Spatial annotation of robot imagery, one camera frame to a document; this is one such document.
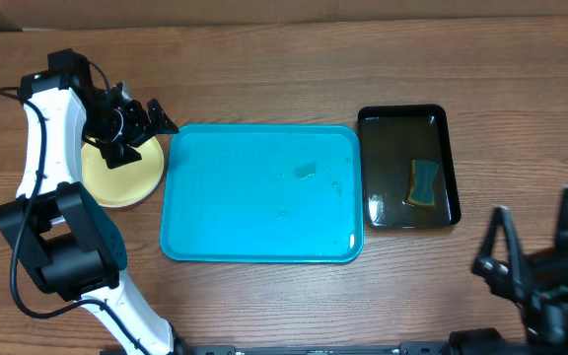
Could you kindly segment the yellow plate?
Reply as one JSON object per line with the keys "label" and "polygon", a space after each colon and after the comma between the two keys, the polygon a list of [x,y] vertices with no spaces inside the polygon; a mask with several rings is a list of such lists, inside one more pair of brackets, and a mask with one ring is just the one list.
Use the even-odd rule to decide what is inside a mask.
{"label": "yellow plate", "polygon": [[122,208],[136,204],[158,186],[165,169],[159,141],[151,138],[136,151],[141,160],[109,169],[98,149],[88,144],[82,147],[83,185],[101,206]]}

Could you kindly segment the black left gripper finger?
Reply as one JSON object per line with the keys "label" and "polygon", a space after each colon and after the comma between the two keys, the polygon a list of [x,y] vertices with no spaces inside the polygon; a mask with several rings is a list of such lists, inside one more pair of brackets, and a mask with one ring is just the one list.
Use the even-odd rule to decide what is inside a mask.
{"label": "black left gripper finger", "polygon": [[141,154],[134,148],[118,142],[100,142],[99,150],[109,169],[116,169],[142,159]]}
{"label": "black left gripper finger", "polygon": [[147,103],[150,124],[147,133],[151,136],[157,134],[174,135],[179,133],[178,127],[167,116],[157,99],[152,99]]}

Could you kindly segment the green yellow sponge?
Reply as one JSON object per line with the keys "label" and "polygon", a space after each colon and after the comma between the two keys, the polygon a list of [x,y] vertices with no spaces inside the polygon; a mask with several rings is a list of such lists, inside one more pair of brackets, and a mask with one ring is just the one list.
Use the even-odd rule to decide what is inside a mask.
{"label": "green yellow sponge", "polygon": [[439,164],[431,160],[413,160],[411,162],[408,204],[422,207],[435,205],[434,182],[438,170]]}

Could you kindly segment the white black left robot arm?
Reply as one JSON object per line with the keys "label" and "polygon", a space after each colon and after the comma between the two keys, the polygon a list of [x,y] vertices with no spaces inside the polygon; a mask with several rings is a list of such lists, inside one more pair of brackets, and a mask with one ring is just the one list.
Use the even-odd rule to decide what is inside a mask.
{"label": "white black left robot arm", "polygon": [[88,68],[28,75],[0,96],[19,102],[28,121],[26,170],[15,199],[0,205],[17,308],[37,320],[84,309],[127,354],[186,353],[128,275],[122,235],[83,186],[80,157],[90,145],[118,168],[139,159],[136,146],[178,133],[176,125],[155,100],[142,106],[121,84],[96,86]]}

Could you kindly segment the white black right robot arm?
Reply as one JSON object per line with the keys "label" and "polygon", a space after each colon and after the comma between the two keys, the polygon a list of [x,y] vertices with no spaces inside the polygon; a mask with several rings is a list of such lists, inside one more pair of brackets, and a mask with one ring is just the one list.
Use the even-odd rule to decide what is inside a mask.
{"label": "white black right robot arm", "polygon": [[523,342],[493,328],[455,331],[442,354],[568,354],[568,185],[562,188],[553,246],[531,254],[522,245],[510,210],[493,210],[471,272],[494,296],[519,310]]}

